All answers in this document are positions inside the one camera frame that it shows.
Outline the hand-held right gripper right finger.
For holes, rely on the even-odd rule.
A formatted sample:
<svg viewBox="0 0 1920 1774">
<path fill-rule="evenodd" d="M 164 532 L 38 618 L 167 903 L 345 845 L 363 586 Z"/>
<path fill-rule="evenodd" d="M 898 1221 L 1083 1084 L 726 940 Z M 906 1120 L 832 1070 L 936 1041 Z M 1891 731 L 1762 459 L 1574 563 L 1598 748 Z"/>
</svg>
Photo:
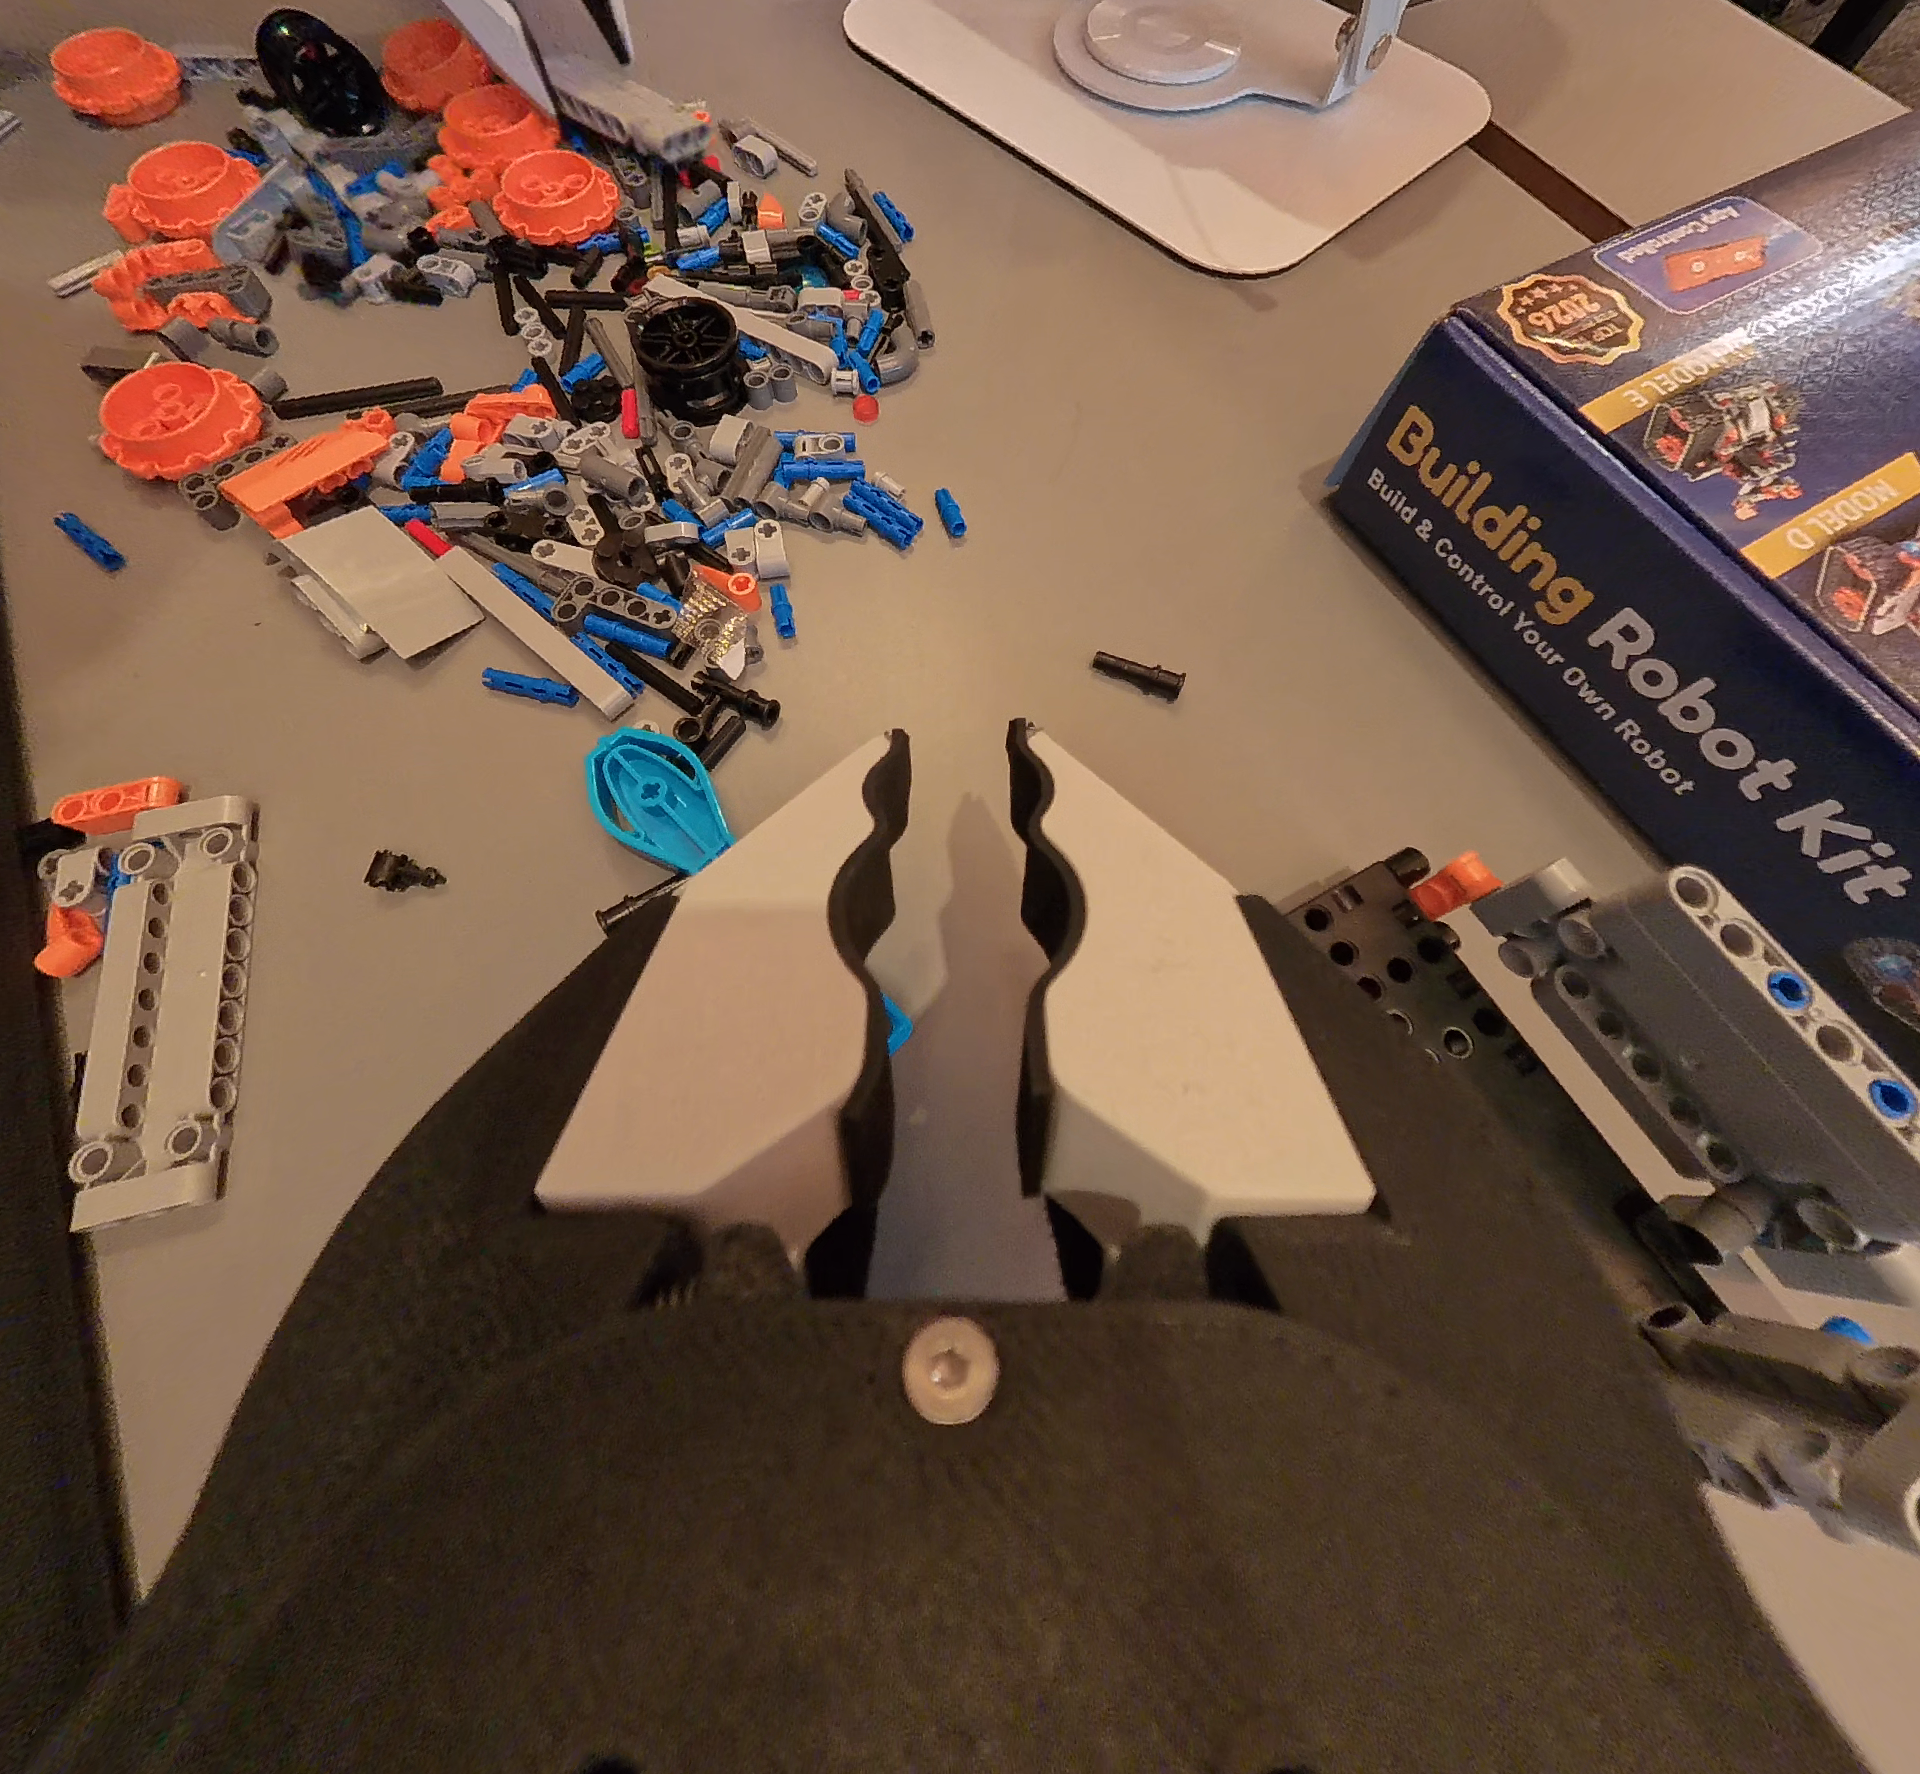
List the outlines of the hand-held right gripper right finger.
<svg viewBox="0 0 1920 1774">
<path fill-rule="evenodd" d="M 1033 721 L 1007 733 L 1021 921 L 1021 1189 L 1228 1215 L 1356 1214 L 1369 1165 L 1232 883 Z"/>
</svg>

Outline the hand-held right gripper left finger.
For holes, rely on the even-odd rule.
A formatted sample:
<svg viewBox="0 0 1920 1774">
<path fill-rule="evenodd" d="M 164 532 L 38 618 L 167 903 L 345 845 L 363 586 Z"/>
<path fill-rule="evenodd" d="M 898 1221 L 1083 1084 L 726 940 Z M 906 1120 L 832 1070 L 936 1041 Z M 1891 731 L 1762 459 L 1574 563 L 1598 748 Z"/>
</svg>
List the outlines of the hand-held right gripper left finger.
<svg viewBox="0 0 1920 1774">
<path fill-rule="evenodd" d="M 686 883 L 541 1175 L 544 1210 L 812 1243 L 878 1205 L 893 1075 L 870 955 L 908 798 L 908 735 L 889 731 Z"/>
</svg>

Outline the orange gear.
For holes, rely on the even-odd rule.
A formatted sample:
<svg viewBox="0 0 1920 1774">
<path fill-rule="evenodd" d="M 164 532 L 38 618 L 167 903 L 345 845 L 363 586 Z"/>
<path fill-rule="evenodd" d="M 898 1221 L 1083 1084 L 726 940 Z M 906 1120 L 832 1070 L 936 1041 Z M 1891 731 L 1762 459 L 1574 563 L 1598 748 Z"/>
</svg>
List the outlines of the orange gear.
<svg viewBox="0 0 1920 1774">
<path fill-rule="evenodd" d="M 465 172 L 501 173 L 526 153 L 559 146 L 560 128 L 516 83 L 490 82 L 447 100 L 438 140 Z"/>
<path fill-rule="evenodd" d="M 130 29 L 70 34 L 52 49 L 50 66 L 61 103 L 110 128 L 160 121 L 182 100 L 180 59 Z"/>
<path fill-rule="evenodd" d="M 130 242 L 207 239 L 258 187 L 258 168 L 208 140 L 171 140 L 134 160 L 102 216 Z"/>
<path fill-rule="evenodd" d="M 388 98 L 411 112 L 441 112 L 457 95 L 497 82 L 493 60 L 441 15 L 387 34 L 378 78 Z"/>
<path fill-rule="evenodd" d="M 230 370 L 167 362 L 117 379 L 100 403 L 98 447 L 148 481 L 178 481 L 256 441 L 268 409 Z"/>
<path fill-rule="evenodd" d="M 620 189 L 607 168 L 571 149 L 524 153 L 497 180 L 503 231 L 541 247 L 577 245 L 611 228 Z"/>
</svg>

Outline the black spoked wheel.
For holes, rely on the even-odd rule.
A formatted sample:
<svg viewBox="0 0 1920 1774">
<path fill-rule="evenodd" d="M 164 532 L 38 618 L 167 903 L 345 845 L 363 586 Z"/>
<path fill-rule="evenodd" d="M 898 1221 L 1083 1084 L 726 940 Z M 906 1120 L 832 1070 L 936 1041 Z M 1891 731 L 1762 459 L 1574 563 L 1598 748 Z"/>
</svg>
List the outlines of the black spoked wheel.
<svg viewBox="0 0 1920 1774">
<path fill-rule="evenodd" d="M 387 128 L 391 100 L 372 60 L 306 9 L 273 9 L 256 31 L 256 59 L 276 105 L 331 138 L 364 140 Z"/>
</svg>

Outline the pile of building kit parts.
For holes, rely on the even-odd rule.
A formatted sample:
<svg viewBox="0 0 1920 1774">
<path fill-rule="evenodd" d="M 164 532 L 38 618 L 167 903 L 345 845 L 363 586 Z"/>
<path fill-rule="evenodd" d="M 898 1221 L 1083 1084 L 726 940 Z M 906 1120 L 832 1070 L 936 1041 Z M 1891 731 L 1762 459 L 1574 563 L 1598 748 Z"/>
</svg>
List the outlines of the pile of building kit parts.
<svg viewBox="0 0 1920 1774">
<path fill-rule="evenodd" d="M 935 345 L 901 205 L 857 170 L 827 182 L 777 133 L 571 68 L 559 146 L 607 168 L 620 205 L 609 231 L 541 247 L 493 215 L 500 173 L 441 153 L 441 112 L 388 98 L 385 130 L 331 138 L 276 105 L 256 47 L 177 57 L 180 105 L 192 82 L 227 82 L 253 112 L 223 140 L 180 140 L 253 164 L 259 187 L 207 239 L 112 231 L 117 254 L 52 288 L 93 290 L 136 336 L 87 355 L 100 403 L 182 362 L 233 372 L 268 417 L 178 481 L 112 465 L 207 524 L 252 527 L 293 591 L 276 537 L 220 479 L 385 409 L 378 464 L 294 512 L 305 528 L 378 508 L 424 545 L 522 648 L 522 670 L 485 673 L 490 690 L 609 720 L 654 695 L 702 761 L 774 725 L 779 702 L 745 673 L 765 632 L 796 635 L 792 540 L 903 554 L 925 532 L 847 429 L 878 420 Z M 716 424 L 653 404 L 625 323 L 696 294 L 730 309 L 746 360 L 746 406 Z"/>
</svg>

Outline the orange wedge piece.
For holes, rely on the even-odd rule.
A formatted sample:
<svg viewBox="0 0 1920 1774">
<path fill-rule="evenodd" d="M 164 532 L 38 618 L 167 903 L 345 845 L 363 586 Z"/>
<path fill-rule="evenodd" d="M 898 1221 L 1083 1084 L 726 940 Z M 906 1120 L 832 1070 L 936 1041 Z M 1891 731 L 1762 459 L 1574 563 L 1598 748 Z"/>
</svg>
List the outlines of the orange wedge piece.
<svg viewBox="0 0 1920 1774">
<path fill-rule="evenodd" d="M 256 465 L 223 475 L 220 491 L 270 537 L 293 537 L 302 528 L 294 505 L 308 495 L 335 492 L 368 473 L 388 452 L 394 431 L 388 411 L 368 409 Z"/>
</svg>

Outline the grey curved panel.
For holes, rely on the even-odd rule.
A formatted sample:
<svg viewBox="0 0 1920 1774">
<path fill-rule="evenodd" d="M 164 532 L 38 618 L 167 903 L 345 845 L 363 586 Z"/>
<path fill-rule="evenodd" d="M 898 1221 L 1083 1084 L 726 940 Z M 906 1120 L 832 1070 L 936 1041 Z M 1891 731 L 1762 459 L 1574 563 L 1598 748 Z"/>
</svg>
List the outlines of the grey curved panel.
<svg viewBox="0 0 1920 1774">
<path fill-rule="evenodd" d="M 359 659 L 380 651 L 419 659 L 482 618 L 438 560 L 378 508 L 279 540 L 274 560 Z"/>
</svg>

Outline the white book stand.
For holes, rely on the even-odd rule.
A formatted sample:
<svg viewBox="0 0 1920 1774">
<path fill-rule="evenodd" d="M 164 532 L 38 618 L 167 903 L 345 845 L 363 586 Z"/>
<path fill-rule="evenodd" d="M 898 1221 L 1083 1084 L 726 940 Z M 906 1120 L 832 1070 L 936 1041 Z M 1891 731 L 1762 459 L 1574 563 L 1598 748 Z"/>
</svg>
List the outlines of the white book stand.
<svg viewBox="0 0 1920 1774">
<path fill-rule="evenodd" d="M 853 0 L 864 57 L 1191 268 L 1296 268 L 1483 130 L 1411 0 Z"/>
</svg>

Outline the orange cone piece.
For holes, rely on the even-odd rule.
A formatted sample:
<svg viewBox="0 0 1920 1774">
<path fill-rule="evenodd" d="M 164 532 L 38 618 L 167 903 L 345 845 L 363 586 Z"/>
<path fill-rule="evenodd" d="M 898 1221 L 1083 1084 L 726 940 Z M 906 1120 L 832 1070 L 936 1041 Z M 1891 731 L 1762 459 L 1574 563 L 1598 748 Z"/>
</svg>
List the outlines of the orange cone piece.
<svg viewBox="0 0 1920 1774">
<path fill-rule="evenodd" d="M 48 891 L 45 941 L 35 953 L 35 970 L 50 979 L 71 979 L 93 969 L 106 946 L 108 894 L 102 883 L 60 885 Z"/>
</svg>

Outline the robot kit box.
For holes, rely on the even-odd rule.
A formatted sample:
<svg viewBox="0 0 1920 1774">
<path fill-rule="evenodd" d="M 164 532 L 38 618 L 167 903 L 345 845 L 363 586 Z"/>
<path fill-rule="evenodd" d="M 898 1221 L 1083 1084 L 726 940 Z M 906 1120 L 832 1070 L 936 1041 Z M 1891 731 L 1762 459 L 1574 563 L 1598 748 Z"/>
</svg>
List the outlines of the robot kit box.
<svg viewBox="0 0 1920 1774">
<path fill-rule="evenodd" d="M 1663 860 L 1916 1027 L 1916 112 L 1464 301 L 1330 492 Z"/>
</svg>

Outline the black base plate assembly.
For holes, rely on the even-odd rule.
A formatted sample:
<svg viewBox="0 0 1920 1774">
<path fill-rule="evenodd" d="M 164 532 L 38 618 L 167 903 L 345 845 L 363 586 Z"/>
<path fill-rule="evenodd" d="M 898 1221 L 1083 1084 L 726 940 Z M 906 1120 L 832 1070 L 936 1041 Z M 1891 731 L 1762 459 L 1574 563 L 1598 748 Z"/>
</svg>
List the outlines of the black base plate assembly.
<svg viewBox="0 0 1920 1774">
<path fill-rule="evenodd" d="M 1457 912 L 1696 1193 L 1638 1183 L 1462 960 Z M 1741 1313 L 1706 1276 L 1750 1248 L 1868 1268 L 1919 1233 L 1916 1084 L 1762 921 L 1696 867 L 1595 899 L 1568 860 L 1502 885 L 1418 849 L 1283 916 L 1572 1196 L 1697 1473 L 1916 1552 L 1916 1348 Z"/>
</svg>

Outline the grey frame piece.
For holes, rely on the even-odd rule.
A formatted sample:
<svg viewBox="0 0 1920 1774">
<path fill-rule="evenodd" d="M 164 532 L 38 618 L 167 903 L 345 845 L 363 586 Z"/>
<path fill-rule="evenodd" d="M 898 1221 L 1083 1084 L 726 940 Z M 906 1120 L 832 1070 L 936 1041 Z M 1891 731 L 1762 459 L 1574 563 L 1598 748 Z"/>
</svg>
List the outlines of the grey frame piece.
<svg viewBox="0 0 1920 1774">
<path fill-rule="evenodd" d="M 258 891 L 240 794 L 141 813 L 117 849 L 70 1157 L 73 1233 L 212 1203 L 237 1099 Z"/>
</svg>

